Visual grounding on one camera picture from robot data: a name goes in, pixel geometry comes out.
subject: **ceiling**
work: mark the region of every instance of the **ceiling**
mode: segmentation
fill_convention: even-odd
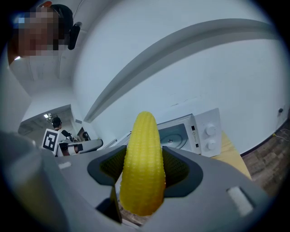
[[[73,72],[74,63],[79,50],[92,23],[100,16],[102,11],[113,0],[54,0],[53,4],[63,4],[73,12],[74,23],[81,22],[81,31],[77,38],[74,50],[64,50],[49,56],[25,57],[12,62],[10,68],[16,78],[26,89],[28,94],[33,94],[29,85],[34,82],[57,81],[59,79],[70,79]],[[43,87],[35,87],[37,92]]]
[[[72,118],[71,108],[66,109],[58,109],[50,112],[52,117],[58,116],[62,123],[70,122]],[[27,135],[32,131],[40,130],[40,129],[53,129],[52,119],[46,119],[43,115],[38,115],[34,117],[32,120],[24,121],[20,124],[18,129],[18,133],[21,135]]]

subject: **curved ledge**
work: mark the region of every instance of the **curved ledge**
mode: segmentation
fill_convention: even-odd
[[[84,121],[92,122],[119,97],[161,69],[221,44],[251,39],[279,39],[273,26],[251,19],[218,19],[176,31],[128,63],[95,100]]]

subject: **corn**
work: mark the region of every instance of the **corn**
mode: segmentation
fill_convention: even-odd
[[[120,189],[124,209],[151,215],[163,202],[165,172],[157,124],[149,112],[141,112],[127,146]]]

